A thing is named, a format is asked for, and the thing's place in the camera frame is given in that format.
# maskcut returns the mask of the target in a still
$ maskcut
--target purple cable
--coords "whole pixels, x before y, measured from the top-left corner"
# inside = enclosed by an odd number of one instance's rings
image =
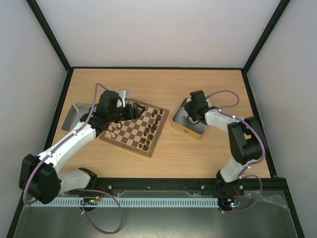
[[[259,144],[260,144],[260,146],[261,146],[261,150],[262,150],[261,158],[258,159],[258,160],[256,160],[256,161],[254,161],[254,162],[250,162],[250,163],[248,164],[248,166],[250,166],[250,165],[255,165],[255,164],[258,164],[258,163],[262,162],[262,161],[264,160],[264,158],[265,158],[265,147],[264,147],[264,144],[263,144],[261,138],[260,138],[259,135],[256,133],[256,131],[255,131],[249,124],[247,124],[242,118],[234,117],[234,116],[232,116],[232,115],[230,115],[230,114],[227,114],[227,113],[222,112],[221,110],[219,110],[218,112],[219,112],[219,114],[221,114],[221,115],[223,115],[223,116],[225,116],[225,117],[234,118],[234,119],[240,121],[241,123],[243,123],[243,124],[253,133],[253,135],[254,135],[254,136],[256,137],[256,139],[258,140],[258,142],[259,142]],[[244,171],[247,170],[247,168],[248,168],[248,167],[245,167],[245,168],[238,174],[238,176],[241,176],[241,174],[243,174]]]
[[[94,111],[94,107],[95,107],[95,103],[96,103],[96,97],[97,97],[97,88],[98,86],[101,86],[102,88],[104,88],[105,90],[108,90],[106,89],[103,85],[101,85],[100,83],[96,83],[96,87],[95,87],[95,93],[94,93],[94,99],[93,99],[93,104],[90,108],[90,111],[89,111],[89,114],[88,114],[88,117],[86,119],[86,121],[84,122],[84,124],[78,129],[76,130],[76,133],[80,132],[88,123],[89,119],[90,119],[90,116],[92,115],[93,111]],[[54,149],[52,149],[51,153],[55,153],[55,151],[61,147],[66,141],[68,141],[70,138],[72,138],[75,134],[71,134],[69,135],[67,138],[65,138],[64,140],[62,140],[58,145],[55,146]],[[41,165],[45,162],[45,160],[47,160],[50,156],[49,155],[46,155],[39,163],[38,165],[36,165],[36,167],[33,169],[28,181],[26,182],[26,185],[25,185],[25,188],[24,188],[24,191],[23,191],[23,202],[25,205],[31,205],[33,204],[34,202],[37,201],[37,199],[34,199],[33,201],[31,202],[28,202],[26,197],[27,197],[27,194],[28,194],[28,189],[29,189],[29,186],[30,186],[30,183],[35,175],[35,173],[39,170],[39,168],[41,167]]]
[[[106,235],[111,235],[111,234],[115,234],[117,233],[118,231],[120,231],[122,229],[122,226],[123,226],[123,221],[124,221],[124,214],[123,214],[123,209],[122,207],[120,206],[120,203],[118,202],[117,199],[115,199],[115,197],[113,197],[112,195],[110,195],[109,193],[106,193],[106,192],[103,192],[103,191],[99,191],[99,190],[94,190],[94,189],[77,189],[78,191],[84,191],[84,192],[99,192],[99,193],[102,193],[110,198],[112,198],[116,204],[118,205],[119,209],[120,209],[120,213],[121,213],[121,221],[120,221],[120,225],[118,226],[118,228],[113,231],[113,232],[106,232],[104,230],[101,230],[100,228],[98,228],[93,222],[92,220],[90,220],[90,218],[88,217],[87,213],[85,212],[85,206],[87,204],[87,202],[84,203],[83,207],[82,207],[82,211],[84,212],[83,214],[85,214],[85,216],[87,217],[89,223],[93,226],[93,228],[95,228],[98,232],[100,233],[103,233],[103,234],[106,234]]]
[[[252,203],[249,207],[246,207],[246,208],[241,209],[241,210],[238,210],[238,211],[223,211],[223,210],[219,207],[219,210],[220,210],[221,212],[223,212],[223,213],[245,212],[245,211],[249,210],[250,208],[252,208],[252,207],[254,207],[254,206],[256,205],[256,203],[259,201],[259,199],[260,199],[261,196],[262,196],[262,189],[263,189],[262,181],[261,181],[261,179],[260,179],[258,176],[256,176],[256,175],[245,175],[245,176],[242,177],[242,179],[246,179],[246,178],[248,178],[248,177],[256,177],[256,178],[259,180],[259,182],[260,182],[260,192],[259,192],[259,195],[258,195],[258,197],[256,198],[256,200],[254,201],[254,203]]]
[[[217,92],[211,93],[210,95],[206,96],[206,99],[207,99],[207,98],[210,98],[211,96],[213,96],[213,95],[215,95],[215,94],[218,94],[218,93],[223,93],[223,92],[228,92],[228,93],[231,93],[231,94],[233,94],[234,96],[236,96],[236,98],[237,98],[237,102],[236,102],[235,104],[232,104],[232,105],[228,105],[228,106],[221,106],[221,107],[219,107],[219,109],[222,109],[222,108],[231,108],[231,107],[235,107],[236,105],[238,105],[238,104],[239,104],[239,102],[240,102],[240,98],[239,98],[239,96],[238,96],[235,92],[232,92],[232,91],[230,91],[230,90],[220,90],[220,91],[217,91]]]

